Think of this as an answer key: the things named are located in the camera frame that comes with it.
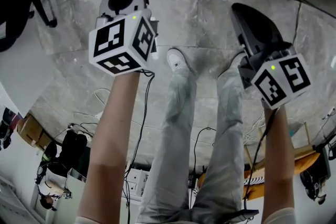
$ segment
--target cardboard box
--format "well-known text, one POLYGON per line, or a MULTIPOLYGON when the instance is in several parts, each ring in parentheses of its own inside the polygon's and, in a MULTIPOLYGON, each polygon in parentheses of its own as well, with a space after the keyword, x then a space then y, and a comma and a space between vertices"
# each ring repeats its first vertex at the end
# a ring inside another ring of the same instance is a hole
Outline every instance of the cardboard box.
POLYGON ((45 151, 51 141, 51 137, 47 133, 43 132, 40 139, 37 141, 36 146, 45 151))
POLYGON ((35 146, 43 133, 42 126, 32 115, 27 115, 17 123, 17 132, 30 146, 35 146))

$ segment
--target chair leg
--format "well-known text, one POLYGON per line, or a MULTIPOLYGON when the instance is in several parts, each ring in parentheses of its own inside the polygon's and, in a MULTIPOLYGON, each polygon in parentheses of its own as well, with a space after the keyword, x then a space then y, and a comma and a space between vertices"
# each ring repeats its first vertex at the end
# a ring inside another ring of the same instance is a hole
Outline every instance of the chair leg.
POLYGON ((41 16, 43 22, 44 22, 47 26, 49 26, 49 27, 51 27, 51 28, 56 27, 56 25, 57 25, 57 21, 56 21, 55 19, 49 21, 49 19, 48 19, 48 17, 47 17, 47 14, 46 14, 46 12, 45 12, 45 10, 44 10, 44 8, 43 8, 43 5, 42 5, 41 0, 33 0, 33 4, 34 4, 34 6, 35 6, 37 12, 38 12, 39 15, 41 16))

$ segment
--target forearm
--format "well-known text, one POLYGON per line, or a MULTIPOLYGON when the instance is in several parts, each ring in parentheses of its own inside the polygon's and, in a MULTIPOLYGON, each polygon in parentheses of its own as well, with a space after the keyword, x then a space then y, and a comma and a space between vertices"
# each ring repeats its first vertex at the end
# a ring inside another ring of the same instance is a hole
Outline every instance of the forearm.
MULTIPOLYGON (((266 122, 271 114, 271 110, 265 110, 266 122)), ((294 148, 289 135, 286 110, 282 106, 275 114, 266 136, 263 221, 280 209, 294 207, 294 167, 294 148)))
POLYGON ((119 223, 120 200, 139 73, 115 78, 92 141, 90 165, 79 216, 119 223))
MULTIPOLYGON (((272 110, 265 109, 268 122, 272 110)), ((265 174, 269 181, 292 179, 294 174, 294 148, 289 135, 285 107, 277 111, 266 136, 265 174)))
POLYGON ((115 78, 92 141, 90 164, 125 165, 139 76, 133 72, 115 78))

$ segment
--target concrete floor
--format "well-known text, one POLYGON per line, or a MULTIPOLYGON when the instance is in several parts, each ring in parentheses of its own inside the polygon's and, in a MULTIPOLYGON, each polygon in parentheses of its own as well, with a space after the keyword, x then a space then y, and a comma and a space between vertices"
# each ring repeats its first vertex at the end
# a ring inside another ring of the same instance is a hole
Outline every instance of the concrete floor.
MULTIPOLYGON (((54 61, 55 79, 35 103, 32 114, 52 136, 58 135, 71 122, 97 123, 98 120, 89 115, 96 115, 104 108, 94 92, 100 88, 110 89, 113 79, 89 64, 87 51, 88 33, 95 28, 100 1, 45 0, 49 15, 55 14, 58 19, 54 29, 46 27, 38 15, 33 18, 42 47, 54 61)), ((335 105, 336 98, 335 68, 331 65, 336 57, 335 19, 305 4, 300 6, 296 0, 150 0, 149 8, 160 21, 158 51, 150 60, 150 68, 156 76, 150 89, 148 117, 137 162, 151 164, 158 148, 171 77, 166 52, 172 46, 182 50, 200 74, 191 149, 200 129, 216 128, 216 78, 240 50, 228 15, 235 2, 250 5, 271 18, 288 42, 294 40, 298 16, 295 48, 310 65, 314 87, 287 105, 289 123, 301 127, 293 137, 295 147, 308 143, 303 122, 308 123, 312 139, 324 123, 321 118, 335 105)), ((147 82, 142 76, 133 113, 129 158, 140 132, 147 82)), ((105 101, 108 92, 99 90, 97 95, 105 101)), ((244 133, 247 133, 262 114, 260 96, 253 88, 244 92, 243 108, 244 133)), ((332 126, 330 120, 325 126, 326 134, 332 126)), ((85 127, 94 132, 95 125, 85 127)), ((196 146, 198 167, 208 164, 214 136, 213 131, 201 134, 196 146)), ((251 137, 258 137, 258 132, 253 132, 251 137)), ((255 140, 248 142, 251 154, 254 154, 256 143, 255 140)), ((191 166, 194 162, 192 150, 191 166)))

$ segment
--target pant leg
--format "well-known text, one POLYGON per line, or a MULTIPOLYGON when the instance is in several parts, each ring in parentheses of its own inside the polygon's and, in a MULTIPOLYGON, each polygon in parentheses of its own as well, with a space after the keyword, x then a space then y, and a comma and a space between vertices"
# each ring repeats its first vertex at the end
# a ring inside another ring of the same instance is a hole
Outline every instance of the pant leg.
POLYGON ((62 151, 55 162, 62 163, 69 171, 78 164, 79 158, 82 156, 86 145, 87 139, 85 135, 68 131, 62 143, 62 151))
POLYGON ((48 169, 56 175, 68 177, 69 169, 67 169, 61 162, 48 164, 48 169))
POLYGON ((192 208, 192 221, 216 223, 241 210, 244 184, 243 85, 237 72, 224 72, 217 82, 218 112, 215 145, 205 182, 192 208))
POLYGON ((194 120, 196 79, 189 70, 175 73, 161 142, 146 182, 138 223, 163 223, 188 209, 190 135, 194 120))

